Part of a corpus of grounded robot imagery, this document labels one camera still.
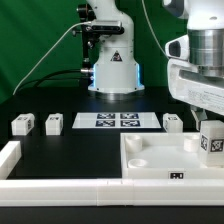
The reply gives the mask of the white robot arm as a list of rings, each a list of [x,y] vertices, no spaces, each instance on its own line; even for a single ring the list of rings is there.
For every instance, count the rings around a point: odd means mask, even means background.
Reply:
[[[86,47],[101,43],[99,58],[84,71],[88,91],[109,100],[142,92],[134,59],[134,23],[115,0],[86,0],[78,11],[93,19],[83,26]],[[196,117],[208,111],[224,116],[224,0],[162,0],[163,7],[187,21],[187,34],[165,45],[171,96],[192,106]]]

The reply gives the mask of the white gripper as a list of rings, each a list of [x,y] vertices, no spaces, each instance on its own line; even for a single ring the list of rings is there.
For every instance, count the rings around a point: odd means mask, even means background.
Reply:
[[[224,116],[224,78],[205,77],[197,66],[177,59],[168,61],[167,76],[172,97],[193,105],[190,110],[197,130],[207,119],[205,110]]]

